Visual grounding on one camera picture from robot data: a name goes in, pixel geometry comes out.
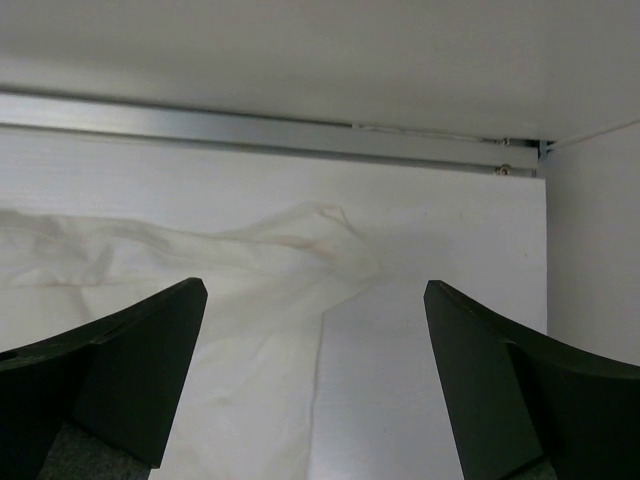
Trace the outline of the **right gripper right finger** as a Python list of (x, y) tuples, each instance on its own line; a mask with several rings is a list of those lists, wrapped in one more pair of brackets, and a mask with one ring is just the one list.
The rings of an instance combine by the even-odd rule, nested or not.
[(521, 325), (440, 280), (424, 294), (466, 479), (636, 479), (639, 369)]

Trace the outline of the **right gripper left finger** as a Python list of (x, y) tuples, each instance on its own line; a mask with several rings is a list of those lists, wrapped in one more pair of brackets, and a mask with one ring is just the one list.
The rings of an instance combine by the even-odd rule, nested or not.
[(160, 467), (208, 293), (188, 278), (1, 354), (4, 479), (146, 479)]

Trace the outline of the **white tank top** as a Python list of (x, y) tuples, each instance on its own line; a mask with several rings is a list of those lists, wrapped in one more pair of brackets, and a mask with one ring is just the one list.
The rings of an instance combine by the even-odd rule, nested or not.
[(322, 317), (375, 256), (334, 208), (221, 234), (1, 215), (5, 479), (303, 479)]

